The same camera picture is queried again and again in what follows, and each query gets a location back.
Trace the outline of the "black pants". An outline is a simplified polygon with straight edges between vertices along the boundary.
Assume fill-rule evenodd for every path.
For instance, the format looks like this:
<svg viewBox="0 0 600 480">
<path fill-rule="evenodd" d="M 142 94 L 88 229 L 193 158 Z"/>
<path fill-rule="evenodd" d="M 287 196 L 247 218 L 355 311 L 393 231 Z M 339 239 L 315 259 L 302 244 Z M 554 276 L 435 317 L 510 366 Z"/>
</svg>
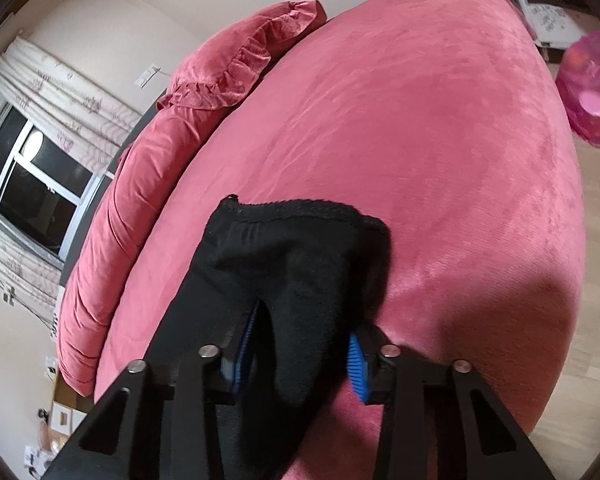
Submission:
<svg viewBox="0 0 600 480">
<path fill-rule="evenodd" d="M 343 381 L 353 329 L 384 299 L 389 257 L 388 226 L 345 204 L 220 201 L 146 356 L 178 367 L 256 317 L 250 374 L 216 411 L 227 478 L 286 474 Z"/>
</svg>

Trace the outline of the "white product box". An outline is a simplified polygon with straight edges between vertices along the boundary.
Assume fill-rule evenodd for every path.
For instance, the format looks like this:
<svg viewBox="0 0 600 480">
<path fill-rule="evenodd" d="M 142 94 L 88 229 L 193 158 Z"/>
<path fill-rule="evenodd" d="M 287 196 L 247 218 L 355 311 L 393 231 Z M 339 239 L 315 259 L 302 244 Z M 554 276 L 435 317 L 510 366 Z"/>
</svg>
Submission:
<svg viewBox="0 0 600 480">
<path fill-rule="evenodd" d="M 84 421 L 85 417 L 86 413 L 84 411 L 72 408 L 66 404 L 54 402 L 50 410 L 48 426 L 50 426 L 50 430 L 70 437 L 74 433 L 74 430 L 80 426 L 80 423 Z"/>
</svg>

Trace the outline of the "pink bed with cover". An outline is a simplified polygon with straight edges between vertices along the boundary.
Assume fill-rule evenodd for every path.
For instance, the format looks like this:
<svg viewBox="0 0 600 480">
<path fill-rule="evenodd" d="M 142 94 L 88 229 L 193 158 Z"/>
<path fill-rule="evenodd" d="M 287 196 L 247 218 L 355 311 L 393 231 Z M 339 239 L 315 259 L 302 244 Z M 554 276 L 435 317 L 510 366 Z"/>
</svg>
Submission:
<svg viewBox="0 0 600 480">
<path fill-rule="evenodd" d="M 232 195 L 328 200 L 384 222 L 384 299 L 352 334 L 379 328 L 427 361 L 471 362 L 528 437 L 576 324 L 584 227 L 566 113 L 509 0 L 368 0 L 282 55 L 166 200 L 114 310 L 96 403 L 147 359 Z M 347 352 L 279 479 L 376 479 L 381 419 L 353 391 Z"/>
</svg>

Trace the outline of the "patterned curtain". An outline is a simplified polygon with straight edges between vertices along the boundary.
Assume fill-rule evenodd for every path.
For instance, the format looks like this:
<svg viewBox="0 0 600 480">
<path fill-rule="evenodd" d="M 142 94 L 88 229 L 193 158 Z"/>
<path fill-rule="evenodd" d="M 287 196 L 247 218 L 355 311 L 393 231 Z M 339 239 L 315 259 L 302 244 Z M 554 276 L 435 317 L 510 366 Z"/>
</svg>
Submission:
<svg viewBox="0 0 600 480">
<path fill-rule="evenodd" d="M 61 151 L 99 176 L 140 120 L 131 107 L 22 38 L 0 55 L 0 96 Z M 22 307 L 50 325 L 63 266 L 35 255 L 0 227 L 5 304 Z"/>
</svg>

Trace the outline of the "pink plastic bag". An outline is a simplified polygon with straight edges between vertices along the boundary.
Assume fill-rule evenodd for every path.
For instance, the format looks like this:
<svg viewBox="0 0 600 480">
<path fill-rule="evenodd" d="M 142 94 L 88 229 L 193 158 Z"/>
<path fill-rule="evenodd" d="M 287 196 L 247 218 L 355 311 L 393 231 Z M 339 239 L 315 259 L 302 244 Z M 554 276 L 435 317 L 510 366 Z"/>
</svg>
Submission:
<svg viewBox="0 0 600 480">
<path fill-rule="evenodd" d="M 600 30 L 565 50 L 555 82 L 572 131 L 600 148 Z"/>
</svg>

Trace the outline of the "red folded duvet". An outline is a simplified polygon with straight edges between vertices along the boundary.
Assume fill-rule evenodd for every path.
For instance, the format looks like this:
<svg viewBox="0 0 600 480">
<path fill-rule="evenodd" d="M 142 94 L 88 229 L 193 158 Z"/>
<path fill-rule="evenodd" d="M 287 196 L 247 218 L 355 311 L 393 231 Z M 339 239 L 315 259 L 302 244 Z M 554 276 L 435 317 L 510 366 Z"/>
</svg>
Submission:
<svg viewBox="0 0 600 480">
<path fill-rule="evenodd" d="M 154 118 L 118 160 L 62 296 L 58 366 L 80 396 L 95 390 L 126 279 L 186 167 L 266 71 L 326 21 L 316 0 L 275 3 L 217 32 L 172 73 Z"/>
</svg>

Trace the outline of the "window with white frame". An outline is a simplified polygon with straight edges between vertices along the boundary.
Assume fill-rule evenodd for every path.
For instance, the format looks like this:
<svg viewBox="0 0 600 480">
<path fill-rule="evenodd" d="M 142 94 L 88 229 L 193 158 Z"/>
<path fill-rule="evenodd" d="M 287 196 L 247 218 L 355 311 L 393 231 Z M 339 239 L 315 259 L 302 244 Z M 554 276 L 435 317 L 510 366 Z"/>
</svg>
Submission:
<svg viewBox="0 0 600 480">
<path fill-rule="evenodd" d="M 58 268 L 102 177 L 6 104 L 0 109 L 0 227 Z"/>
</svg>

